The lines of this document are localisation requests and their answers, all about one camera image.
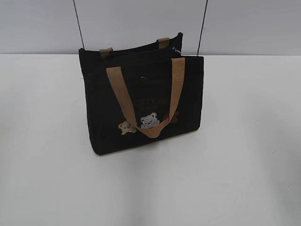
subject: white table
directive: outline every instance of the white table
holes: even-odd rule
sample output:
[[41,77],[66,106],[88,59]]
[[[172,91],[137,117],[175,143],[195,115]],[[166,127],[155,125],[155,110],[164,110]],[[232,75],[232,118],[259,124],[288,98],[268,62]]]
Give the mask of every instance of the white table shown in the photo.
[[201,129],[96,156],[77,55],[0,55],[1,226],[301,225],[301,56],[206,56]]

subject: beige bear patch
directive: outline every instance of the beige bear patch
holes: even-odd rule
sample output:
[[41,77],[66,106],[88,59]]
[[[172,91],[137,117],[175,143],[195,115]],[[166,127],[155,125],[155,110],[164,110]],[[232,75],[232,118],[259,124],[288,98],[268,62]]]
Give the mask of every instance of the beige bear patch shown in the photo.
[[125,135],[126,133],[135,133],[137,132],[136,128],[132,126],[128,121],[124,121],[123,123],[118,125],[119,129],[121,129],[121,134]]

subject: white surface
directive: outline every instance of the white surface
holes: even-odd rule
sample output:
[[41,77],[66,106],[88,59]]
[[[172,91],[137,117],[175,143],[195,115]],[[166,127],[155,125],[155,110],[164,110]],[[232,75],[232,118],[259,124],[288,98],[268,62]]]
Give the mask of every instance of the white surface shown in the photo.
[[204,0],[75,0],[85,48],[133,48],[183,32],[184,54],[196,54]]
[[77,53],[72,0],[1,0],[0,53]]
[[96,156],[76,55],[0,55],[0,225],[299,226],[298,56],[206,56],[197,132]]
[[300,0],[209,0],[201,52],[301,55],[300,12]]

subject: bag strap loop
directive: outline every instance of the bag strap loop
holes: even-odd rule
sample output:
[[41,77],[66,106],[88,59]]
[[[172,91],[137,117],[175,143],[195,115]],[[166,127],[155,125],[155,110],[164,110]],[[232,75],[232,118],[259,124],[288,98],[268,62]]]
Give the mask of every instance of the bag strap loop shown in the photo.
[[169,46],[169,38],[158,39],[159,48],[167,48]]
[[106,71],[125,119],[137,130],[147,135],[148,137],[157,138],[160,135],[162,129],[170,123],[178,107],[184,83],[185,58],[182,57],[172,59],[172,86],[168,117],[163,120],[158,126],[149,129],[143,129],[137,126],[134,106],[128,93],[124,78],[122,76],[121,67],[109,67],[106,69]]

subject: black tote bag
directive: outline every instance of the black tote bag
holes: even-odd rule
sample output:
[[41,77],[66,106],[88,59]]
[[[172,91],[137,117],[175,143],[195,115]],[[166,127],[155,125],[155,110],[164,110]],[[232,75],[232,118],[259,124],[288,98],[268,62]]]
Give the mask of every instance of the black tote bag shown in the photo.
[[182,33],[128,50],[79,50],[96,154],[199,128],[204,59],[181,56],[181,49]]

